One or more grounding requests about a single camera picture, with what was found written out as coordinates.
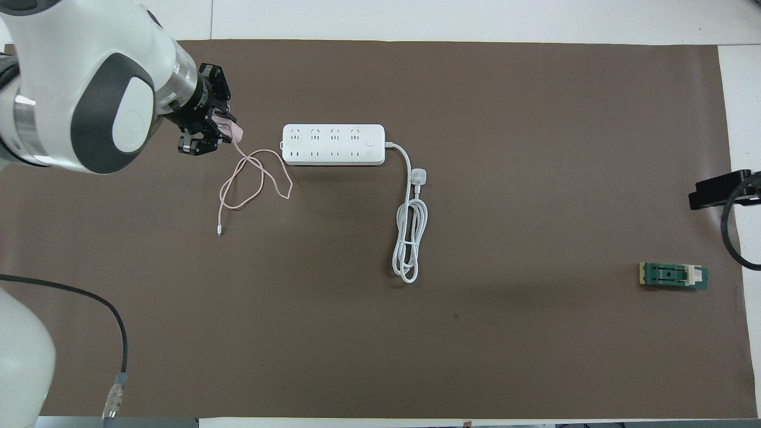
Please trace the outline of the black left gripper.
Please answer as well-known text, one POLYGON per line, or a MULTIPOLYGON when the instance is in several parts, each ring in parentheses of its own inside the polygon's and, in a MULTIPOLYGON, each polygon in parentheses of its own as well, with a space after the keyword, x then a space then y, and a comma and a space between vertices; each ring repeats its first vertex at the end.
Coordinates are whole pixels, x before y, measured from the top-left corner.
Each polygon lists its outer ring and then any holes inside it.
POLYGON ((221 117, 232 117, 231 90, 220 65, 202 63, 190 99, 176 108, 176 125, 181 131, 180 154, 201 156, 214 152, 221 143, 232 143, 229 125, 211 119, 213 108, 221 117))

